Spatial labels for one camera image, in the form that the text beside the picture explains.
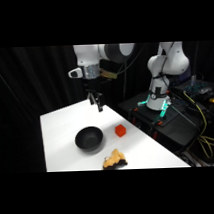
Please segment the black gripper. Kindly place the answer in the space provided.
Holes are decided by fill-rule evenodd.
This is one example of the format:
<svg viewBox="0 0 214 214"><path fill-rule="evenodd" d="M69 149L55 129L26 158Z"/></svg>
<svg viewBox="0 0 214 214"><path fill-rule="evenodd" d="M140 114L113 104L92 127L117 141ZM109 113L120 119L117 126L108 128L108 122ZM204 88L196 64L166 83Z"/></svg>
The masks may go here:
<svg viewBox="0 0 214 214"><path fill-rule="evenodd" d="M84 80L84 88L88 91L88 99L90 104L97 104L98 111L103 111L104 105L104 95L102 93L96 93L96 98L94 97L93 91L100 92L100 78L92 78L92 80Z"/></svg>

